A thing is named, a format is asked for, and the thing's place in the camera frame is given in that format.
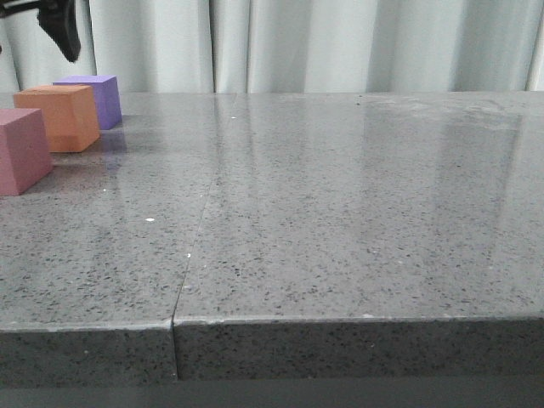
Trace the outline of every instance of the curtain fold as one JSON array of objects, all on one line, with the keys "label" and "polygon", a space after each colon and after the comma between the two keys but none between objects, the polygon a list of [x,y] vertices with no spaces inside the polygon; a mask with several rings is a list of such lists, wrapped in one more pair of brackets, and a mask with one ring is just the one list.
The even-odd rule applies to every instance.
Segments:
[{"label": "curtain fold", "polygon": [[544,0],[76,0],[80,59],[36,11],[0,20],[0,91],[115,74],[122,91],[544,90]]}]

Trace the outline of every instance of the foam block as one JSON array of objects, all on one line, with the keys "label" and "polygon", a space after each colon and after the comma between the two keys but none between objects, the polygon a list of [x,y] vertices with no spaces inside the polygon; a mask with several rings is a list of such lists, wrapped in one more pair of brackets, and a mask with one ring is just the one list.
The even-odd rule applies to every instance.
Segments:
[{"label": "foam block", "polygon": [[18,196],[53,169],[39,109],[0,109],[0,196]]},{"label": "foam block", "polygon": [[73,75],[53,82],[54,85],[90,85],[99,116],[100,129],[111,129],[121,120],[121,102],[117,77],[114,75]]},{"label": "foam block", "polygon": [[14,103],[42,109],[50,151],[83,151],[100,136],[93,89],[87,85],[29,88],[16,93]]}]

